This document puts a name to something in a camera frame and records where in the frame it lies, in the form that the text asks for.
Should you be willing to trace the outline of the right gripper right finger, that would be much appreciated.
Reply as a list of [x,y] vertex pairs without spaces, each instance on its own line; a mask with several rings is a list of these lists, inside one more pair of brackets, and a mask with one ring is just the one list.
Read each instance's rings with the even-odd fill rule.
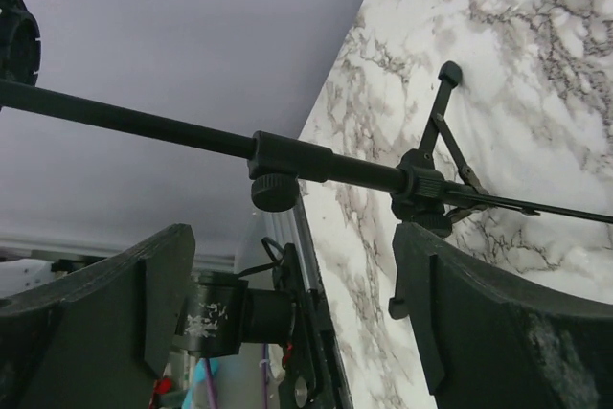
[[440,408],[608,408],[612,307],[475,259],[414,223],[393,238],[391,315],[408,318]]

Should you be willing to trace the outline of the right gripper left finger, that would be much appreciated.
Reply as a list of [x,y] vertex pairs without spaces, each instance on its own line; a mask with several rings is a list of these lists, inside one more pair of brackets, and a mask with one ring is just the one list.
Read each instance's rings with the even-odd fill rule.
[[167,365],[195,241],[173,224],[1,302],[4,408],[146,408]]

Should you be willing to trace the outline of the black tripod mic stand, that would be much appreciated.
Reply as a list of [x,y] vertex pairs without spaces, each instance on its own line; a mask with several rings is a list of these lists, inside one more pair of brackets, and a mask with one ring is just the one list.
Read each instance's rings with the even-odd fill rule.
[[542,213],[609,224],[609,216],[485,193],[444,119],[449,97],[463,79],[446,62],[420,145],[391,168],[334,153],[329,148],[258,131],[252,137],[188,124],[144,112],[39,89],[40,32],[23,0],[1,0],[1,104],[11,109],[91,125],[143,138],[246,160],[251,199],[279,213],[297,202],[300,180],[333,181],[389,193],[392,211],[445,239],[452,226],[475,211],[502,208],[525,216]]

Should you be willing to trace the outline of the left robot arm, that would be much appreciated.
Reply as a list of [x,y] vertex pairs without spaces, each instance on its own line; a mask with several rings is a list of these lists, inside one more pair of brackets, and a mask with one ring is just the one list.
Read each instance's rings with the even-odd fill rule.
[[158,408],[172,352],[210,360],[253,343],[282,348],[283,408],[345,407],[331,327],[296,248],[262,245],[270,290],[250,287],[246,272],[179,280],[186,253],[155,243],[55,262],[52,282],[1,302],[2,406]]

